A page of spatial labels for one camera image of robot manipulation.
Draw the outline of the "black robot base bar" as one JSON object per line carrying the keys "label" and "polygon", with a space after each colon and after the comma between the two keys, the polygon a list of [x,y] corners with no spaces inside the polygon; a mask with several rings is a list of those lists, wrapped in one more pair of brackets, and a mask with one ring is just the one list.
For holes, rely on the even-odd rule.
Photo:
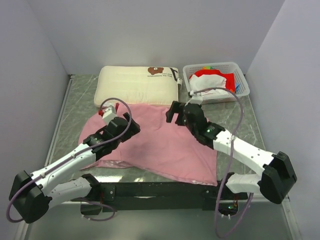
{"label": "black robot base bar", "polygon": [[201,209],[213,211],[220,185],[183,182],[99,182],[90,173],[83,177],[92,185],[86,200],[116,211]]}

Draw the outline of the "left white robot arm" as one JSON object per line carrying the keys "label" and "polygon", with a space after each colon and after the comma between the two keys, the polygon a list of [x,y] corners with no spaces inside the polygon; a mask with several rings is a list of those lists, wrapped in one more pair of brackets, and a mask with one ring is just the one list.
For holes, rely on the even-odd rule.
{"label": "left white robot arm", "polygon": [[86,198],[96,200],[100,195],[100,183],[87,174],[70,182],[63,182],[74,172],[109,155],[120,143],[140,132],[140,126],[129,113],[115,116],[107,125],[86,137],[73,151],[54,163],[27,173],[19,172],[13,180],[6,210],[7,220],[14,207],[27,224],[39,220],[46,212],[69,200]]}

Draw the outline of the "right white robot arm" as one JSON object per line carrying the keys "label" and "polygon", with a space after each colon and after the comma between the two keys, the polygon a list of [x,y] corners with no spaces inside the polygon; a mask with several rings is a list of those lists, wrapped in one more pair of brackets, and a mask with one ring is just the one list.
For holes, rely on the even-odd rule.
{"label": "right white robot arm", "polygon": [[272,153],[232,136],[224,127],[206,119],[202,107],[194,103],[173,101],[166,112],[170,123],[185,126],[202,145],[232,156],[249,167],[253,174],[228,173],[220,182],[219,193],[230,200],[239,193],[262,194],[274,204],[281,204],[297,182],[297,176],[287,154]]}

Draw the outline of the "cream pillow with bear print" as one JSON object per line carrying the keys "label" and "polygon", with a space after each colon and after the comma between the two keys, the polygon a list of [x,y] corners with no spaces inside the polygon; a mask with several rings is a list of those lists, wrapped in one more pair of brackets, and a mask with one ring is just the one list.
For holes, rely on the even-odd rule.
{"label": "cream pillow with bear print", "polygon": [[182,79],[175,67],[104,66],[93,99],[96,107],[108,98],[127,104],[169,106],[179,98]]}

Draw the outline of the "red and white cloth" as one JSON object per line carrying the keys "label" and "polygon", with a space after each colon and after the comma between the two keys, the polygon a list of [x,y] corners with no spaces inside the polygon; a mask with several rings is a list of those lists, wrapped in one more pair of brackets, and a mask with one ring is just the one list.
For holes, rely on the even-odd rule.
{"label": "red and white cloth", "polygon": [[[235,77],[233,73],[222,73],[218,69],[201,69],[189,77],[189,87],[191,91],[199,91],[207,88],[225,88],[236,92]],[[218,99],[223,96],[230,96],[230,93],[221,90],[207,90],[200,93],[203,100]]]}

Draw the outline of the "pink pillowcase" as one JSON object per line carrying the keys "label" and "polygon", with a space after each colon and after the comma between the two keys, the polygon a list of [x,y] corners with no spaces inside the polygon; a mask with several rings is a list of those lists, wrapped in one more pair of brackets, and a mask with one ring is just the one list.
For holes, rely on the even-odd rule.
{"label": "pink pillowcase", "polygon": [[131,104],[140,132],[87,168],[137,167],[184,183],[217,186],[217,152],[197,142],[185,126],[166,121],[168,108]]}

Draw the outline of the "white plastic basket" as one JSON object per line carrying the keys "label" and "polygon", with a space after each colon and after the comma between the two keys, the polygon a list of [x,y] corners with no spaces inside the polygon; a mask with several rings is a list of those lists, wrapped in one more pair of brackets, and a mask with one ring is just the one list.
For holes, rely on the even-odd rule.
{"label": "white plastic basket", "polygon": [[[191,64],[183,67],[183,78],[186,89],[188,92],[191,91],[190,78],[192,74],[195,74],[202,69],[212,69],[218,70],[222,74],[233,74],[234,75],[234,85],[235,85],[235,94],[241,98],[248,96],[250,89],[248,83],[245,79],[245,76],[240,69],[240,67],[235,62],[216,62],[216,63],[204,63],[204,64]],[[223,102],[234,102],[236,99],[228,93],[224,92],[222,96],[208,96],[203,97],[203,104],[215,104]]]}

